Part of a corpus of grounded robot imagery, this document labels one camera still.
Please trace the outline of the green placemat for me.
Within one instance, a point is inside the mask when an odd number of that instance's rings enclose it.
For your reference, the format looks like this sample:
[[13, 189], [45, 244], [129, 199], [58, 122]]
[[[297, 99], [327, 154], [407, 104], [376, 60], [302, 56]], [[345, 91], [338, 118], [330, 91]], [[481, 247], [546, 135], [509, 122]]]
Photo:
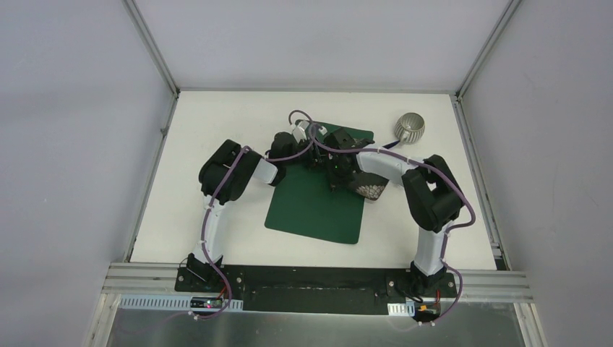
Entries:
[[285, 177], [275, 186], [265, 227], [337, 244], [357, 244], [364, 197], [331, 181], [334, 155], [313, 145], [300, 157], [275, 162]]

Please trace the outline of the grey ribbed mug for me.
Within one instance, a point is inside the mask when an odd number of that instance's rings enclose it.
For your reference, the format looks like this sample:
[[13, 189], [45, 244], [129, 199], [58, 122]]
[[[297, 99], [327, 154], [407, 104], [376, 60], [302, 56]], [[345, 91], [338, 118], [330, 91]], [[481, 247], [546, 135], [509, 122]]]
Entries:
[[418, 113], [405, 113], [395, 123], [393, 133], [400, 144], [418, 142], [425, 133], [424, 118]]

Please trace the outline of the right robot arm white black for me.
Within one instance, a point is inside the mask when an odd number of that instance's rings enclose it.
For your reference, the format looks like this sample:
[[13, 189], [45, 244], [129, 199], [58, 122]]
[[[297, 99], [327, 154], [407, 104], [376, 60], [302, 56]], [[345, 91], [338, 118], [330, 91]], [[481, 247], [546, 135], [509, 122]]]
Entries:
[[421, 161], [406, 158], [394, 152], [392, 145], [357, 140], [343, 128], [330, 133], [324, 142], [314, 143], [325, 155], [333, 187], [345, 187], [372, 201], [380, 198], [388, 184], [403, 187], [409, 212], [419, 227], [410, 265], [411, 289], [420, 296], [436, 291], [446, 273], [443, 233], [466, 204], [445, 159], [439, 155]]

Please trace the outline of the black floral square plate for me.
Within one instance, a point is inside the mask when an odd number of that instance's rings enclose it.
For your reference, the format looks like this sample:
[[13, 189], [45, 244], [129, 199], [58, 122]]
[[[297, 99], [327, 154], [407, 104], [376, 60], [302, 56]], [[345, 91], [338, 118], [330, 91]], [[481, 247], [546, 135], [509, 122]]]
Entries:
[[356, 172], [347, 184], [349, 190], [365, 199], [376, 201], [380, 198], [389, 180], [375, 173]]

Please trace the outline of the right electronics board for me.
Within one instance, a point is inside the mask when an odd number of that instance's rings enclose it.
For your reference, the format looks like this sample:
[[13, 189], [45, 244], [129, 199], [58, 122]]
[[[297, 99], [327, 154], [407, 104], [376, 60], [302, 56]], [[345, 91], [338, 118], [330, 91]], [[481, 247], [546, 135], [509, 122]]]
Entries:
[[415, 318], [422, 320], [435, 319], [441, 314], [440, 303], [421, 303], [415, 304]]

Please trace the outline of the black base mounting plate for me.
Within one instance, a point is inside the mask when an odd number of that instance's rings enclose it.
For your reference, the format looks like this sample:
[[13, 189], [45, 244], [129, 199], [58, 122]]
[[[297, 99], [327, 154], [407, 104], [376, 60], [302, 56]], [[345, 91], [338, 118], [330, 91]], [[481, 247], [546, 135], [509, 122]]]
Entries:
[[386, 315], [408, 293], [405, 269], [225, 265], [179, 267], [174, 289], [215, 298], [225, 284], [245, 311]]

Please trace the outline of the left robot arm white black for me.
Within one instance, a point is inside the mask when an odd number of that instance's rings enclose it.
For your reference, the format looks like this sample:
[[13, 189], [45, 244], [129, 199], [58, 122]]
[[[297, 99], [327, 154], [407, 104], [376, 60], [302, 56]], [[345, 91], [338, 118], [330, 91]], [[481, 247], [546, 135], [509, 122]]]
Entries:
[[227, 139], [204, 163], [198, 182], [204, 195], [205, 212], [200, 239], [187, 257], [187, 271], [203, 292], [214, 291], [222, 282], [219, 270], [223, 259], [222, 236], [228, 211], [252, 179], [276, 187], [295, 163], [313, 146], [312, 141], [296, 140], [288, 132], [275, 135], [270, 151], [261, 155], [248, 146]]

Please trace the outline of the electronics board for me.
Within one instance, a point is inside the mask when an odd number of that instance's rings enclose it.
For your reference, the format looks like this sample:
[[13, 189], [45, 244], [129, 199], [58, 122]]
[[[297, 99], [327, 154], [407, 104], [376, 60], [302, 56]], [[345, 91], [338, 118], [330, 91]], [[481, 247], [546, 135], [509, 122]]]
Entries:
[[440, 303], [421, 303], [415, 304], [415, 318], [422, 320], [435, 319], [441, 314]]
[[190, 300], [193, 309], [220, 309], [223, 305], [223, 299], [213, 297], [192, 297]]

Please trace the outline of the left electronics board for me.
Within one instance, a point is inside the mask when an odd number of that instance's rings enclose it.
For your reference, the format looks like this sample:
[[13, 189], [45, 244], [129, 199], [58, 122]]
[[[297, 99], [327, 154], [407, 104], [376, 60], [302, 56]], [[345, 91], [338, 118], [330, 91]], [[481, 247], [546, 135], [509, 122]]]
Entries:
[[223, 299], [213, 297], [192, 297], [190, 300], [193, 309], [220, 309], [223, 305]]

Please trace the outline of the blue plastic knife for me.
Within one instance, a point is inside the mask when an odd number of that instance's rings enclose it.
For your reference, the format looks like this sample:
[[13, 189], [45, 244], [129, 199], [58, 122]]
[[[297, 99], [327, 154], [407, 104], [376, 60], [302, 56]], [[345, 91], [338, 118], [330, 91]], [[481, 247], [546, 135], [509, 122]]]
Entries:
[[383, 145], [384, 149], [391, 149], [394, 148], [395, 146], [400, 144], [400, 140], [396, 140], [390, 143], [387, 143], [386, 145]]

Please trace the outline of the aluminium frame rail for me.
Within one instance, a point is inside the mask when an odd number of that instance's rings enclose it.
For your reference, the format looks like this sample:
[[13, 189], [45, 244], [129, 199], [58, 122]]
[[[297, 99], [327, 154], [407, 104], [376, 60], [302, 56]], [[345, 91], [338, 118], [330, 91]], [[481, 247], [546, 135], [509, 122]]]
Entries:
[[463, 100], [450, 96], [464, 150], [468, 159], [476, 193], [479, 197], [481, 216], [489, 235], [496, 270], [469, 270], [468, 292], [463, 300], [471, 303], [512, 304], [525, 346], [548, 346], [542, 329], [536, 302], [529, 286], [527, 275], [514, 271], [507, 255], [500, 228], [494, 216], [481, 163], [473, 140], [468, 120], [463, 109]]

